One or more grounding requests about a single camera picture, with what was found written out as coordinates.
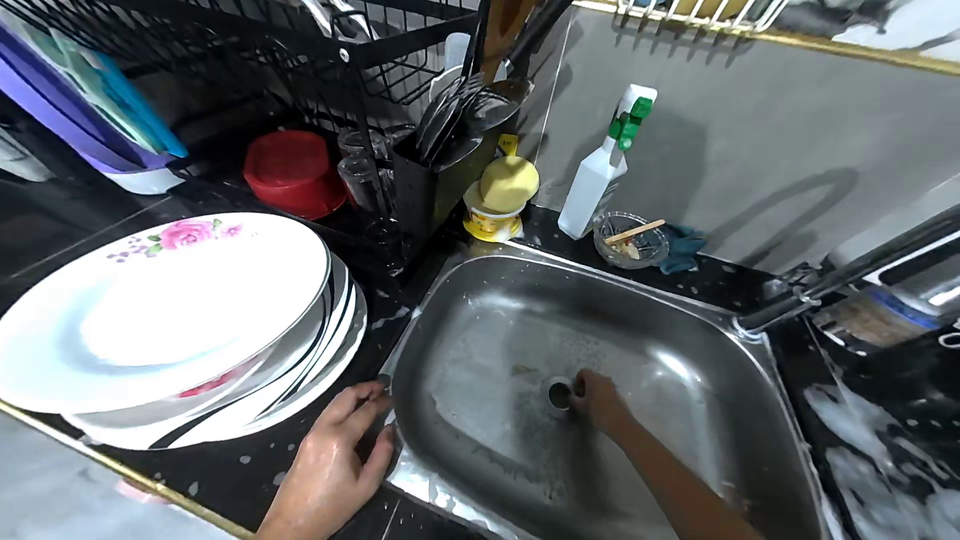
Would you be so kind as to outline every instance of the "finger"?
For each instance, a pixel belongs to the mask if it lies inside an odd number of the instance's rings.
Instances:
[[[317,424],[334,425],[346,420],[362,400],[376,398],[383,392],[383,383],[376,380],[344,388],[320,413]]]
[[[570,408],[578,414],[584,414],[587,411],[587,398],[581,398],[576,394],[570,394]]]
[[[587,381],[591,380],[593,376],[596,375],[587,368],[584,368],[577,372],[577,379],[573,382],[573,394],[577,397],[584,397],[587,395]]]
[[[367,464],[360,471],[357,483],[372,497],[383,478],[387,475],[387,467],[394,456],[394,427],[387,426],[376,436],[376,445],[367,459]]]
[[[353,411],[353,414],[349,415],[342,424],[346,429],[349,441],[354,444],[359,441],[360,437],[373,425],[376,417],[387,411],[393,404],[394,400],[390,396],[380,395],[360,405],[360,408]]]

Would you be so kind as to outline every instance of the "hand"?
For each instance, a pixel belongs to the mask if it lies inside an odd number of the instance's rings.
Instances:
[[[367,400],[357,407],[362,400]],[[364,464],[356,445],[389,409],[383,384],[346,388],[320,414],[256,534],[258,540],[325,540],[364,505],[383,481],[393,456],[393,427],[376,438]]]
[[[577,374],[570,406],[611,438],[626,421],[634,418],[616,392],[613,380],[589,369]]]

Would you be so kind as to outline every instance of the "white spray bottle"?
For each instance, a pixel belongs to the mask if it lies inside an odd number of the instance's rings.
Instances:
[[[607,205],[618,184],[617,179],[627,172],[623,151],[633,145],[640,122],[650,114],[656,100],[657,91],[653,88],[627,86],[603,145],[580,161],[558,220],[560,230],[571,238],[583,238],[590,229],[593,215]]]

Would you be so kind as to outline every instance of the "basin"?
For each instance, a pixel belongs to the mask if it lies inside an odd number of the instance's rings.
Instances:
[[[828,538],[769,347],[728,311],[475,244],[417,313],[383,370],[402,447],[388,482],[447,516],[490,537],[677,538],[613,442],[551,402],[587,367],[766,538]]]

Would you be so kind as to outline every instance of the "sink drain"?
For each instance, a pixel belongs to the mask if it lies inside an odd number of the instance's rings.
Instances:
[[[543,382],[550,413],[558,418],[564,418],[570,410],[570,384],[566,377],[551,377]]]
[[[570,408],[570,387],[564,382],[554,382],[546,393],[550,404],[558,409],[567,410]]]

